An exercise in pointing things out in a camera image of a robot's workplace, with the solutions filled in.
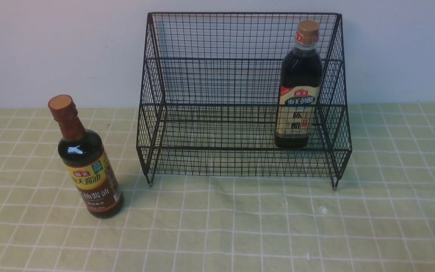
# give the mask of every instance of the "bottle label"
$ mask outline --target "bottle label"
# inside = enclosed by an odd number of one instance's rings
[[[92,212],[106,212],[120,201],[119,185],[105,151],[90,165],[66,167],[86,207]]]
[[[317,34],[317,35],[313,36],[311,43],[317,43],[319,39],[320,39],[320,35]],[[296,32],[295,41],[297,41],[299,43],[303,43],[303,35],[299,31]]]
[[[278,120],[276,132],[284,138],[306,136],[313,129],[314,107],[306,105],[316,104],[319,87],[297,86],[294,88],[281,87]]]

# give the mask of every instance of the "metal mesh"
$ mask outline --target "metal mesh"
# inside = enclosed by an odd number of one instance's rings
[[[321,25],[323,81],[307,147],[279,149],[281,62],[306,19]],[[341,178],[352,145],[340,14],[150,13],[146,35],[137,151],[149,182],[155,173]]]

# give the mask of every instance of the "red logo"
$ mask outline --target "red logo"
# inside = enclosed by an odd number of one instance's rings
[[[286,87],[281,86],[281,91],[280,91],[279,95],[283,96],[283,95],[289,93],[290,91],[292,91],[292,88],[286,88]]]
[[[295,96],[308,96],[308,91],[301,88],[295,91]]]
[[[296,32],[295,40],[299,43],[303,42],[303,36],[298,31]]]
[[[89,177],[91,176],[90,171],[74,171],[73,172],[74,176],[82,178],[82,177]]]

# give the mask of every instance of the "gold bottle cap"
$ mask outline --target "gold bottle cap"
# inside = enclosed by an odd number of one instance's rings
[[[307,20],[298,24],[298,30],[296,31],[295,41],[304,45],[311,45],[318,42],[320,36],[320,24]]]

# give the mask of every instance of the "wire rack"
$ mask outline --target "wire rack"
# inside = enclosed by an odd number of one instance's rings
[[[277,148],[281,62],[306,19],[321,25],[321,90],[307,146]],[[190,174],[330,177],[336,189],[352,153],[341,15],[149,13],[137,152],[151,186]]]

